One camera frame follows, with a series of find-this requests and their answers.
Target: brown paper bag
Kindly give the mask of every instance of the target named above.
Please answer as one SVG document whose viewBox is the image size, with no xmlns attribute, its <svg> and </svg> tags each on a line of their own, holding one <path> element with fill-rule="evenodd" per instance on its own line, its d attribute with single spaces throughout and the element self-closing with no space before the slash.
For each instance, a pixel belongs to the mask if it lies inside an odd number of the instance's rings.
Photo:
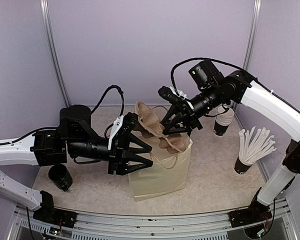
<svg viewBox="0 0 300 240">
<path fill-rule="evenodd" d="M 134 199 L 138 202 L 185 188 L 192 140 L 189 139 L 190 144 L 185 151 L 170 154 L 166 149 L 159 147 L 159 138 L 145 139 L 142 136 L 139 138 L 152 146 L 153 156 L 148 153 L 140 155 L 151 159 L 153 166 L 129 174 L 129 185 Z"/>
</svg>

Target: purple wall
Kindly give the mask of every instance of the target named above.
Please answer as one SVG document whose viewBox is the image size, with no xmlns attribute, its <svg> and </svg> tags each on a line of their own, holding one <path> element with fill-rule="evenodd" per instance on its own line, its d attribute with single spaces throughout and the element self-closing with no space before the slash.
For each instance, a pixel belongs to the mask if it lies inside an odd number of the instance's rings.
<svg viewBox="0 0 300 240">
<path fill-rule="evenodd" d="M 249 71 L 269 89 L 300 109 L 300 0 L 262 1 L 260 21 Z M 243 125 L 266 127 L 275 135 L 278 150 L 263 160 L 269 174 L 281 163 L 289 136 L 268 119 L 240 105 Z M 300 175 L 286 192 L 300 233 Z"/>
<path fill-rule="evenodd" d="M 65 85 L 73 103 L 95 105 L 111 84 L 127 104 L 165 103 L 171 68 L 187 58 L 210 57 L 242 65 L 254 1 L 58 0 L 50 17 Z M 198 94 L 188 74 L 176 71 L 178 88 Z M 220 67 L 225 73 L 232 69 Z M 113 91 L 104 104 L 120 104 Z"/>
<path fill-rule="evenodd" d="M 0 139 L 58 124 L 63 102 L 58 89 L 40 2 L 0 0 Z M 31 186 L 37 167 L 1 169 Z M 0 196 L 0 240 L 7 238 L 16 203 Z"/>
</svg>

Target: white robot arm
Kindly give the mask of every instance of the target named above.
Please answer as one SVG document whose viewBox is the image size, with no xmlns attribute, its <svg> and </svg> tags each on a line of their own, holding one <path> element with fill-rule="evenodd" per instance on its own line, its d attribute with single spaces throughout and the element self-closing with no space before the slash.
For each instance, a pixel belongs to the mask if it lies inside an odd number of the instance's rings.
<svg viewBox="0 0 300 240">
<path fill-rule="evenodd" d="M 53 166 L 67 162 L 67 152 L 77 164 L 77 157 L 93 159 L 88 163 L 108 161 L 108 173 L 125 175 L 151 167 L 153 162 L 139 156 L 148 153 L 151 146 L 134 136 L 131 131 L 138 123 L 138 115 L 129 112 L 118 117 L 110 138 L 100 137 L 91 128 L 91 110 L 84 105 L 73 105 L 60 111 L 58 128 L 44 127 L 27 135 L 0 140 L 0 166 Z M 130 147 L 130 142 L 140 148 Z M 31 189 L 0 170 L 0 193 L 34 211 L 33 218 L 73 228 L 76 213 L 54 208 L 53 196 L 45 191 Z"/>
<path fill-rule="evenodd" d="M 174 81 L 175 69 L 187 62 L 203 60 L 189 70 L 200 94 L 187 99 L 178 94 Z M 224 77 L 212 62 L 225 64 L 239 70 Z M 282 164 L 253 198 L 244 210 L 229 213 L 233 227 L 256 223 L 271 218 L 269 205 L 279 193 L 287 189 L 297 174 L 300 174 L 300 111 L 263 86 L 256 77 L 232 64 L 210 58 L 190 58 L 176 64 L 171 71 L 174 91 L 163 86 L 159 95 L 171 103 L 171 107 L 161 121 L 164 134 L 188 133 L 202 128 L 199 118 L 207 115 L 220 104 L 234 101 L 254 109 L 280 126 L 291 136 Z"/>
</svg>

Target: black paper cup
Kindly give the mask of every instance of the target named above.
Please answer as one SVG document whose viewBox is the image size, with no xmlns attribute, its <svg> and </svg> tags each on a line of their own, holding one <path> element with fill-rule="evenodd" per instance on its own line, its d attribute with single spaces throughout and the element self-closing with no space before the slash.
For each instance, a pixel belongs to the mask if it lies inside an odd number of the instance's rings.
<svg viewBox="0 0 300 240">
<path fill-rule="evenodd" d="M 72 177 L 63 164 L 57 164 L 50 168 L 48 173 L 49 179 L 64 192 L 68 191 L 72 185 Z"/>
<path fill-rule="evenodd" d="M 213 132 L 218 136 L 223 136 L 223 135 L 225 135 L 228 127 L 229 127 L 229 125 L 228 126 L 222 126 L 217 121 L 214 121 L 214 130 L 213 130 Z"/>
<path fill-rule="evenodd" d="M 243 164 L 238 157 L 235 161 L 234 170 L 237 174 L 245 174 L 251 166 Z"/>
</svg>

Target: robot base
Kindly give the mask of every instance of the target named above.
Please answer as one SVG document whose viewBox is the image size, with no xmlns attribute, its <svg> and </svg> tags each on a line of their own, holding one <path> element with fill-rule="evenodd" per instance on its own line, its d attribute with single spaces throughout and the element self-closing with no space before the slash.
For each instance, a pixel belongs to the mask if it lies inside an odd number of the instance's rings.
<svg viewBox="0 0 300 240">
<path fill-rule="evenodd" d="M 256 192 L 248 208 L 237 209 L 228 213 L 233 228 L 259 223 L 272 218 L 270 207 L 257 201 L 260 189 Z"/>
<path fill-rule="evenodd" d="M 41 208 L 34 211 L 33 218 L 48 224 L 73 229 L 77 214 L 74 211 L 55 208 L 52 195 L 46 191 L 41 191 L 40 193 L 42 195 Z"/>
</svg>

